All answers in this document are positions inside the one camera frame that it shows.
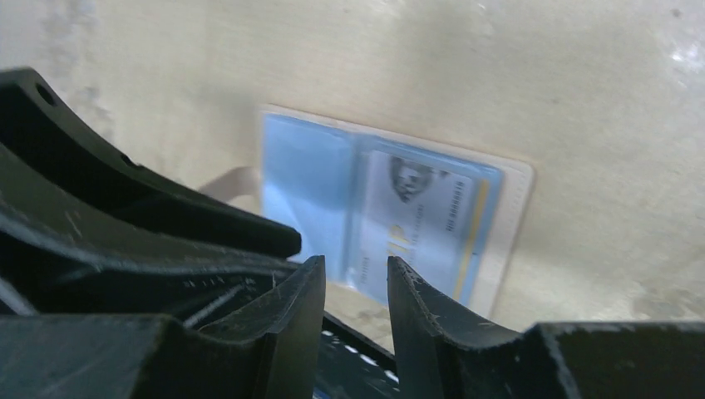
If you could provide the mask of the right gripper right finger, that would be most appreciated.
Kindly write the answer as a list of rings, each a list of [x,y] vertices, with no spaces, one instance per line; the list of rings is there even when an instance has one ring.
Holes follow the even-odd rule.
[[[398,256],[387,260],[394,356],[405,398],[510,398],[497,349],[518,337],[432,287]]]

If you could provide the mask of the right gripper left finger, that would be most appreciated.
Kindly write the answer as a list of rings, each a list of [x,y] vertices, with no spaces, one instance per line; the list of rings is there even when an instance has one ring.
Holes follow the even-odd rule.
[[[282,283],[199,331],[234,345],[238,398],[311,398],[326,292],[325,258],[313,256]]]

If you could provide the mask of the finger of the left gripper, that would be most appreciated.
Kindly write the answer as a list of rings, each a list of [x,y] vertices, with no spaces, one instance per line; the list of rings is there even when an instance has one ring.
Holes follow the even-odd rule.
[[[93,208],[1,152],[1,311],[165,313],[202,328],[294,263],[155,234]]]
[[[1,72],[1,143],[82,202],[141,229],[280,259],[302,247],[295,229],[134,163],[30,67]]]

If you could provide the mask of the white lion VIP card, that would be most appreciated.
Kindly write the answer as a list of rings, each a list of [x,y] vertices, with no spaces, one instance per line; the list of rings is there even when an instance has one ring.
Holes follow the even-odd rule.
[[[450,293],[463,259],[475,180],[380,150],[367,160],[357,289],[386,302],[387,259],[397,256]]]

